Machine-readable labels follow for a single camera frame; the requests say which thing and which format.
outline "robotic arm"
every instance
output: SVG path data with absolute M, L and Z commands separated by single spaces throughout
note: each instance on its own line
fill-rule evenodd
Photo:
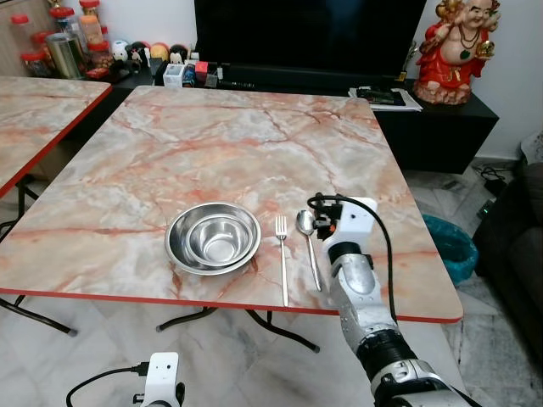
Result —
M 480 407 L 417 359 L 381 300 L 372 258 L 362 252 L 377 220 L 392 260 L 388 233 L 375 214 L 377 203 L 370 198 L 317 194 L 308 204 L 316 212 L 317 237 L 332 264 L 330 294 L 339 308 L 345 340 L 371 382 L 376 407 Z

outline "white wall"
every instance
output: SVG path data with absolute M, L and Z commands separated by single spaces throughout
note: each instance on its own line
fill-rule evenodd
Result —
M 439 0 L 427 0 L 415 40 L 438 21 L 434 8 Z M 501 22 L 490 34 L 495 57 L 473 78 L 473 92 L 499 117 L 479 157 L 515 159 L 518 144 L 543 129 L 543 1 L 500 1 Z M 410 77 L 418 67 L 411 61 Z
M 427 0 L 415 35 L 419 44 L 438 20 L 438 2 Z M 81 10 L 78 0 L 64 0 L 64 5 Z M 500 120 L 477 155 L 514 159 L 520 141 L 543 128 L 543 1 L 502 0 L 500 11 L 500 26 L 491 35 L 496 55 L 473 80 L 474 93 Z M 102 0 L 100 13 L 111 40 L 196 44 L 193 0 Z M 417 77 L 414 62 L 410 77 Z
M 81 14 L 79 0 L 63 5 Z M 196 45 L 194 0 L 101 0 L 98 12 L 111 41 Z

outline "red statue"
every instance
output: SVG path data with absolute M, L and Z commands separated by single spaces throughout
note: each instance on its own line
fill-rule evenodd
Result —
M 489 32 L 501 17 L 496 0 L 443 0 L 435 9 L 441 21 L 426 31 L 414 91 L 430 103 L 465 103 L 471 94 L 471 75 L 480 77 L 494 55 Z

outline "red table edge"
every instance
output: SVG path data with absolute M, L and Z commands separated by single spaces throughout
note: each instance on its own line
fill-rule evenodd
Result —
M 78 293 L 49 293 L 32 290 L 14 290 L 11 288 L 0 288 L 0 293 L 29 295 L 33 297 L 52 297 L 52 298 L 76 298 L 76 299 L 91 299 L 98 301 L 120 301 L 126 303 L 143 303 L 143 304 L 169 304 L 169 305 L 188 305 L 197 307 L 210 308 L 225 308 L 225 309 L 254 309 L 257 311 L 277 311 L 277 312 L 294 312 L 298 314 L 313 314 L 313 315 L 339 315 L 335 309 L 307 309 L 296 307 L 281 307 L 273 305 L 253 305 L 253 304 L 231 304 L 231 303 L 214 303 L 210 301 L 192 301 L 188 299 L 166 299 L 166 298 L 143 298 L 143 297 L 128 297 L 103 294 L 78 294 Z M 457 318 L 427 318 L 423 316 L 397 315 L 398 321 L 410 322 L 427 322 L 430 324 L 454 324 L 463 318 L 462 315 Z
M 0 198 L 3 197 L 17 182 L 21 180 L 26 173 L 34 167 L 51 149 L 56 146 L 60 140 L 66 136 L 87 114 L 90 113 L 106 96 L 108 96 L 113 87 L 109 85 L 100 95 L 96 97 L 81 113 L 77 115 L 53 140 L 51 140 L 42 150 L 40 150 L 28 163 L 26 163 L 3 187 L 0 187 Z

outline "fork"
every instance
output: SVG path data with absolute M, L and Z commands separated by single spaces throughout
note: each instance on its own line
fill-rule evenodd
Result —
M 287 217 L 278 216 L 275 218 L 275 236 L 281 243 L 281 278 L 283 281 L 283 305 L 288 307 L 287 289 L 287 264 L 285 261 L 285 247 L 283 241 L 287 238 Z

